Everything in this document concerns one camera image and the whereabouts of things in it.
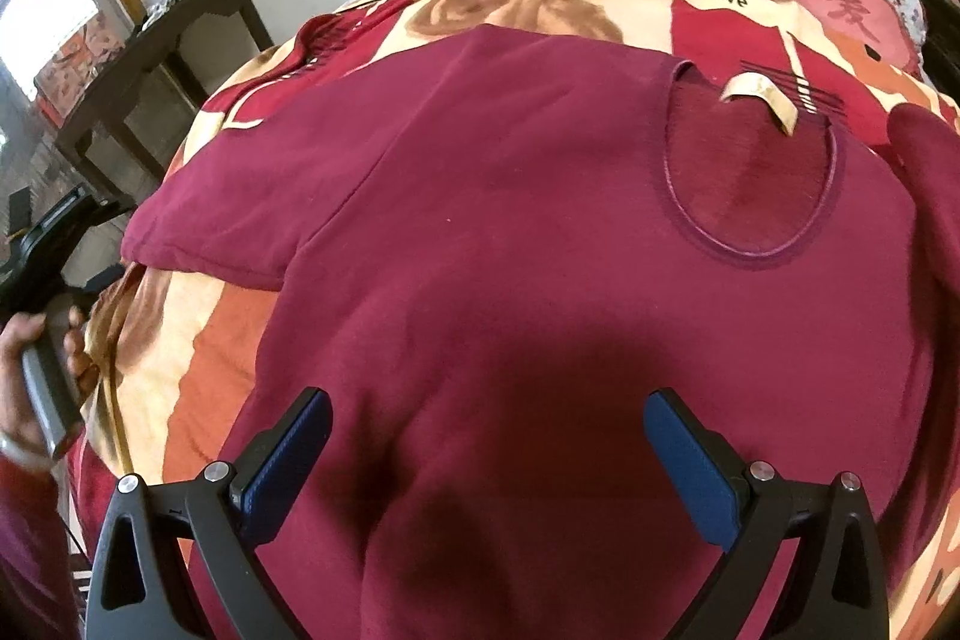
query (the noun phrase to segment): bed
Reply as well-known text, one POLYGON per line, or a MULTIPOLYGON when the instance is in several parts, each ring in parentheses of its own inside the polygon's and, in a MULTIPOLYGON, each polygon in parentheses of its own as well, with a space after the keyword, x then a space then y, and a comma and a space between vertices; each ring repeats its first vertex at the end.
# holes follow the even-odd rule
MULTIPOLYGON (((198 153, 219 133, 261 124, 302 89, 296 85, 333 81, 484 23, 672 52, 717 84, 749 66, 798 105, 847 124, 881 156, 889 154, 886 115, 902 102, 958 127, 952 98, 872 57, 863 42, 824 25, 798 1, 743 1, 354 0, 237 71, 198 114, 168 178, 202 166, 198 153), (712 25, 730 36, 704 36, 712 25)), ((919 50, 919 1, 887 1, 919 50)), ((157 207, 163 193, 142 208, 141 223, 180 220, 157 207)), ((85 439, 70 456, 88 546, 116 477, 136 471, 149 483, 191 479, 222 453, 256 386, 257 348, 282 285, 237 276, 229 259, 171 263, 144 239, 149 233, 128 237, 126 274, 102 296, 89 325, 103 376, 85 405, 85 439)), ((940 496, 944 491, 939 486, 939 499, 931 500, 936 517, 923 545, 906 546, 898 564, 904 575, 890 605, 898 640, 925 637, 960 581, 960 494, 940 496)))

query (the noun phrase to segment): pillow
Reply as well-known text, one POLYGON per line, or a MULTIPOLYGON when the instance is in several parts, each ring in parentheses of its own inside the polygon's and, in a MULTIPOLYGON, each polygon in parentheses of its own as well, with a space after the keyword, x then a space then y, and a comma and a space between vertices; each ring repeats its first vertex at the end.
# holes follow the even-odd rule
POLYGON ((904 22, 887 0, 794 0, 819 20, 864 44, 867 54, 920 78, 920 59, 904 22))

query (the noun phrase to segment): chinese character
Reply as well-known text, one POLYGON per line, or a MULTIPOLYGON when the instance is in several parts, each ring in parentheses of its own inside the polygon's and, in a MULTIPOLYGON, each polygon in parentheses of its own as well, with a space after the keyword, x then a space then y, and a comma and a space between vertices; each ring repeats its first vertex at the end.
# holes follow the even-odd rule
POLYGON ((827 12, 827 16, 829 18, 833 18, 834 20, 838 20, 838 19, 843 20, 844 23, 849 23, 850 25, 856 25, 856 27, 859 28, 863 32, 863 35, 866 36, 868 39, 872 39, 877 43, 880 42, 880 39, 877 39, 877 37, 872 35, 872 33, 870 33, 870 31, 867 30, 867 26, 863 25, 863 18, 865 15, 870 14, 870 10, 863 5, 863 2, 861 0, 827 0, 827 1, 840 2, 839 9, 835 9, 832 12, 827 12))

